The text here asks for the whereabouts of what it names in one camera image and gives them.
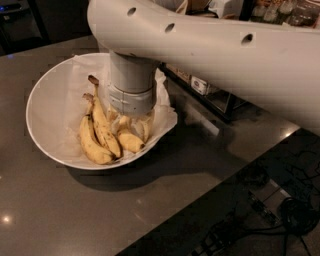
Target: gray countertop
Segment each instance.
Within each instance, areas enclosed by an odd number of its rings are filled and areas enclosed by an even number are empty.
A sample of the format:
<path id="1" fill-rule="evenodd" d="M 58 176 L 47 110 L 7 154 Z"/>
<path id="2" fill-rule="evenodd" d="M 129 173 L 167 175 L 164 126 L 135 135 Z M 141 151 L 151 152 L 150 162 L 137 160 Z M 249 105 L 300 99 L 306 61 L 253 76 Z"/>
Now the gray countertop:
<path id="1" fill-rule="evenodd" d="M 299 128 L 250 105 L 222 123 L 168 80 L 179 124 L 148 154 L 108 171 L 63 166 L 29 136 L 28 95 L 52 66 L 91 52 L 83 37 L 0 58 L 1 256 L 114 255 Z"/>

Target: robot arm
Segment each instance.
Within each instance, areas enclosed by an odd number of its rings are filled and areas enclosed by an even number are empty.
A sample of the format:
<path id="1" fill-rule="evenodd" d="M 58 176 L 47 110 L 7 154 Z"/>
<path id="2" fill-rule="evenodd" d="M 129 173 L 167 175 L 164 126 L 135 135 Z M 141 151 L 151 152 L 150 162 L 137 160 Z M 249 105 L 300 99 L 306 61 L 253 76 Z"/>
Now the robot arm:
<path id="1" fill-rule="evenodd" d="M 164 62 L 320 135 L 316 30 L 179 15 L 149 0 L 91 0 L 88 21 L 100 45 L 114 52 L 111 84 L 122 96 L 112 104 L 122 104 L 116 108 L 123 113 L 153 107 L 150 74 Z"/>

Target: banana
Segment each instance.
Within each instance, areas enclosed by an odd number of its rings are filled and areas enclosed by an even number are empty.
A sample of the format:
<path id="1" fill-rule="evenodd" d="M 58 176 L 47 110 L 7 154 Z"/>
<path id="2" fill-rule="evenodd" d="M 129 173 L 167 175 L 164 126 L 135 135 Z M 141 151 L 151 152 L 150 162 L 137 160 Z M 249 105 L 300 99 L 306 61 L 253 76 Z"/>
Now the banana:
<path id="1" fill-rule="evenodd" d="M 80 123 L 80 142 L 86 156 L 96 164 L 110 164 L 114 160 L 114 154 L 108 149 L 101 147 L 95 138 L 92 123 L 92 105 L 89 104 L 86 115 Z"/>
<path id="2" fill-rule="evenodd" d="M 94 95 L 92 98 L 92 118 L 93 118 L 93 127 L 96 133 L 97 139 L 101 146 L 106 149 L 109 149 L 117 158 L 120 158 L 122 155 L 122 150 L 119 145 L 118 140 L 111 132 L 111 123 L 108 122 L 99 96 L 98 96 L 98 87 L 99 80 L 92 75 L 88 77 L 89 81 L 94 84 Z"/>
<path id="3" fill-rule="evenodd" d="M 129 117 L 121 117 L 119 122 L 118 139 L 124 149 L 137 153 L 145 146 L 145 144 L 138 136 L 134 135 L 130 131 L 129 122 Z"/>

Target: white bowl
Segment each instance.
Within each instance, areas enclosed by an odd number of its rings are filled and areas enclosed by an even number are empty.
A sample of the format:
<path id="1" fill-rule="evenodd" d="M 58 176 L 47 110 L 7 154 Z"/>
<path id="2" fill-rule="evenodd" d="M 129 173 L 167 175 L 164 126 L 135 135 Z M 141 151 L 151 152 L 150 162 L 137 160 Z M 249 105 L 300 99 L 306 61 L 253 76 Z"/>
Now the white bowl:
<path id="1" fill-rule="evenodd" d="M 35 144 L 50 158 L 73 168 L 103 170 L 128 164 L 147 153 L 159 139 L 177 124 L 177 114 L 170 107 L 163 85 L 165 76 L 157 70 L 157 103 L 152 135 L 144 149 L 124 156 L 110 165 L 98 165 L 84 155 L 79 141 L 80 121 L 87 102 L 83 93 L 93 93 L 88 81 L 92 74 L 100 80 L 99 96 L 108 106 L 106 81 L 109 54 L 94 53 L 75 56 L 50 69 L 33 88 L 27 103 L 27 127 Z"/>

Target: bunch of bananas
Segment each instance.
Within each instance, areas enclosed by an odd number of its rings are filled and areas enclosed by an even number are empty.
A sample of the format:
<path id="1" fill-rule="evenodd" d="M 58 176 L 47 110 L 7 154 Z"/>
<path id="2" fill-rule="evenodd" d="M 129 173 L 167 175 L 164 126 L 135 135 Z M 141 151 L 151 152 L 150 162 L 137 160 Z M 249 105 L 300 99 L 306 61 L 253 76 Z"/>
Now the bunch of bananas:
<path id="1" fill-rule="evenodd" d="M 110 105 L 105 114 L 98 96 L 99 80 L 92 75 L 88 80 L 94 85 L 94 94 L 83 95 L 88 107 L 79 130 L 85 155 L 96 164 L 111 164 L 123 156 L 123 150 L 139 152 L 150 137 L 154 110 L 145 116 L 130 118 L 120 115 Z"/>

